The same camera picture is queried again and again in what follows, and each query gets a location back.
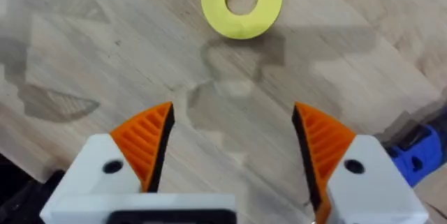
blue object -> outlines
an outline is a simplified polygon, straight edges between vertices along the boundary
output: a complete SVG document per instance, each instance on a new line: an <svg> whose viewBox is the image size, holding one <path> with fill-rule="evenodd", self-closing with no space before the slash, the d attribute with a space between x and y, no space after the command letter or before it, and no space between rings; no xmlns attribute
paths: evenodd
<svg viewBox="0 0 447 224"><path fill-rule="evenodd" d="M431 125L419 125L400 143L386 148L397 169L410 186L415 186L443 164L443 133Z"/></svg>

black surface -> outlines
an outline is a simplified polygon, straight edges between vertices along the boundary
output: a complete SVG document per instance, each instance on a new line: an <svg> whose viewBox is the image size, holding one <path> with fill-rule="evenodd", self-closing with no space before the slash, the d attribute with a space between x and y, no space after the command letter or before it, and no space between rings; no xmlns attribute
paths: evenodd
<svg viewBox="0 0 447 224"><path fill-rule="evenodd" d="M39 217L62 177L63 171L55 172L45 183L29 180L20 191L0 207L0 224L43 224Z"/></svg>
<svg viewBox="0 0 447 224"><path fill-rule="evenodd" d="M161 132L161 139L159 145L159 151L156 155L156 161L154 166L154 173L152 174L152 180L147 188L148 193L156 193L159 190L161 171L163 169L163 163L165 161L166 147L168 146L169 134L173 129L175 123L174 107L171 105L169 108L168 116L166 117L163 130Z"/></svg>
<svg viewBox="0 0 447 224"><path fill-rule="evenodd" d="M236 224L236 213L226 209L116 211L107 224L200 223Z"/></svg>
<svg viewBox="0 0 447 224"><path fill-rule="evenodd" d="M292 122L293 126L295 126L295 131L298 136L298 142L300 143L302 162L305 167L307 187L309 189L310 200L312 206L314 207L314 211L316 211L320 207L321 196L318 191L318 186L316 184L314 166L312 164L309 146L307 145L306 132L304 130L304 126L302 125L300 113L298 112L296 107L293 110Z"/></svg>

wood grain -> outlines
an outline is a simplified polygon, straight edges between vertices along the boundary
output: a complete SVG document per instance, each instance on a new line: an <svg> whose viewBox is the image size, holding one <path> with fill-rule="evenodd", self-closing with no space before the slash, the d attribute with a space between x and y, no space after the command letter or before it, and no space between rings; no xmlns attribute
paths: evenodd
<svg viewBox="0 0 447 224"><path fill-rule="evenodd" d="M237 193L241 223L309 223L293 102L367 134L439 108L444 2L284 0L266 34L234 41L200 0L0 0L0 150L44 180L172 100L162 191Z"/></svg>

orange gripper pad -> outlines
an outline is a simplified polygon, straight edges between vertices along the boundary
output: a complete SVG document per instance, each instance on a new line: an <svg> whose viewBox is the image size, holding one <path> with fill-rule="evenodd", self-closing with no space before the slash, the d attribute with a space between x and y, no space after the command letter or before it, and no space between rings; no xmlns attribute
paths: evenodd
<svg viewBox="0 0 447 224"><path fill-rule="evenodd" d="M157 192L170 130L174 125L171 102L132 117L110 135L141 181L143 192Z"/></svg>
<svg viewBox="0 0 447 224"><path fill-rule="evenodd" d="M301 147L316 223L323 224L330 213L326 186L356 134L331 116L302 103L295 104L292 121Z"/></svg>

black screw hole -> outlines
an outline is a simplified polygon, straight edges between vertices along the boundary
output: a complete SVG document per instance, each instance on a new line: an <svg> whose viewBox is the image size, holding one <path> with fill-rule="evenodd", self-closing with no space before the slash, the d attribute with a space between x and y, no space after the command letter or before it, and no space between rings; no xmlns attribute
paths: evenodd
<svg viewBox="0 0 447 224"><path fill-rule="evenodd" d="M103 172L106 174L113 174L120 171L121 168L123 168L123 162L121 160L112 160L103 166Z"/></svg>
<svg viewBox="0 0 447 224"><path fill-rule="evenodd" d="M358 160L346 160L344 161L344 167L352 173L362 174L365 172L365 167Z"/></svg>

